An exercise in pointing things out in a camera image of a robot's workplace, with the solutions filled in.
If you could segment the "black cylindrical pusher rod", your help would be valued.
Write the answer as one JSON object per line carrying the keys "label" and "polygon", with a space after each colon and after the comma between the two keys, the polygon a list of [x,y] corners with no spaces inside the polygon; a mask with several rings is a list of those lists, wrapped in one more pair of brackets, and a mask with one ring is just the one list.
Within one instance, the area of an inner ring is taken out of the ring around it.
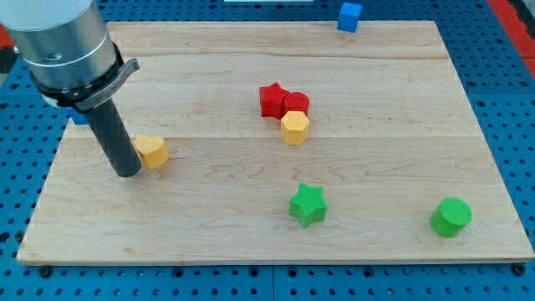
{"label": "black cylindrical pusher rod", "polygon": [[108,99],[84,116],[115,174],[136,175],[141,162],[113,100]]}

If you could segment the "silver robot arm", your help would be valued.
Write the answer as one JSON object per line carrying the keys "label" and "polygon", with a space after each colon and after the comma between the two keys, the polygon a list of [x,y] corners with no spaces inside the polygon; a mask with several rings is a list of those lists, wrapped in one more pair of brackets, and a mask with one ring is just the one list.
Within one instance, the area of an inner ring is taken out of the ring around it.
{"label": "silver robot arm", "polygon": [[123,60],[95,0],[2,0],[1,24],[45,100],[87,120],[115,173],[140,159],[112,100],[140,65]]}

